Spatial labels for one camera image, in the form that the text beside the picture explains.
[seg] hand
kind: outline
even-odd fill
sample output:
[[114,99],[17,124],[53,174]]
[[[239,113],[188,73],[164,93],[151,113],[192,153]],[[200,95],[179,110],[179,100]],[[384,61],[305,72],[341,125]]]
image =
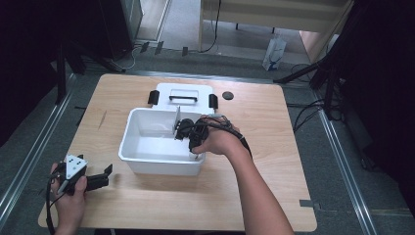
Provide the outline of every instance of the hand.
[[[217,123],[209,118],[206,118],[205,121]],[[233,124],[232,128],[240,132],[239,128]],[[233,155],[233,153],[240,150],[247,151],[235,135],[221,129],[209,127],[207,139],[202,143],[202,145],[193,148],[192,153],[200,154],[204,152],[211,152],[217,155],[225,155],[229,158]]]
[[[52,164],[51,172],[53,172],[57,166],[57,164]],[[59,218],[58,228],[55,234],[76,233],[85,212],[86,184],[86,176],[80,177],[75,184],[73,196],[64,195],[55,203]],[[59,187],[59,180],[54,180],[51,189],[56,199],[61,196],[57,194]]]

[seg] wooden desk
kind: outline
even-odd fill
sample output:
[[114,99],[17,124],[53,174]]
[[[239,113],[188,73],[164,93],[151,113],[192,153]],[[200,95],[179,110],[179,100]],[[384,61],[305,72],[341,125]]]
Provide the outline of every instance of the wooden desk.
[[[87,175],[114,164],[110,186],[88,192],[82,227],[244,230],[235,173],[225,157],[207,154],[198,176],[134,174],[118,157],[129,112],[150,107],[149,92],[161,82],[212,86],[216,112],[241,128],[256,166],[294,229],[316,228],[313,208],[300,206],[310,196],[280,86],[118,74],[101,77],[69,148],[89,162]],[[235,98],[224,100],[224,91]],[[45,210],[38,222],[46,226]]]
[[[216,21],[218,3],[218,0],[202,0],[200,46],[203,20]],[[341,32],[352,3],[352,0],[222,0],[219,21],[300,30],[313,63],[333,35]]]

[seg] wooden tabletop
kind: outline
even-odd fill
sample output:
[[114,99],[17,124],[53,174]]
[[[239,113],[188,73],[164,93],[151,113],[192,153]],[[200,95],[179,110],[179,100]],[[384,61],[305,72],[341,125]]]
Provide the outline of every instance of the wooden tabletop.
[[[246,136],[254,162],[295,231],[317,224],[283,90],[275,84],[105,74],[101,77],[69,148],[83,154],[87,175],[114,165],[110,185],[88,192],[82,227],[184,230],[244,230],[235,173],[224,156],[207,154],[198,176],[133,173],[118,157],[129,112],[147,104],[161,82],[204,84],[226,115]],[[234,99],[222,98],[224,91]],[[58,222],[53,210],[54,222]],[[45,227],[46,212],[38,222]]]

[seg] person's left hand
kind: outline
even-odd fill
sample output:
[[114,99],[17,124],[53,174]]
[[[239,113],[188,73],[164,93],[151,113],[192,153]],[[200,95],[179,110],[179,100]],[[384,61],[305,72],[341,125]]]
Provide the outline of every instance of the person's left hand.
[[[58,164],[52,164],[51,172],[53,172],[57,166]],[[75,184],[73,196],[64,195],[55,203],[59,218],[58,228],[56,229],[55,234],[76,234],[77,228],[85,213],[86,184],[86,176],[80,177]],[[56,199],[61,196],[57,194],[59,187],[59,180],[54,180],[51,189]]]

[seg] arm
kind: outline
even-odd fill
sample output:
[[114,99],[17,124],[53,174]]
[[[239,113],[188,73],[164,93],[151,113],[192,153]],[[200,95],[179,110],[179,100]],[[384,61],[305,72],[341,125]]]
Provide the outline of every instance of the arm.
[[[52,165],[51,172],[56,168],[57,164]],[[56,194],[59,189],[59,180],[55,180],[51,185],[52,192],[55,198],[60,195]],[[58,211],[58,227],[56,235],[74,235],[82,221],[85,212],[85,189],[87,180],[85,176],[78,179],[75,185],[75,192],[73,196],[64,195],[56,203],[56,210]]]
[[294,234],[280,204],[254,165],[250,153],[234,135],[210,128],[207,140],[192,152],[212,152],[225,155],[229,160],[238,181],[247,234]]

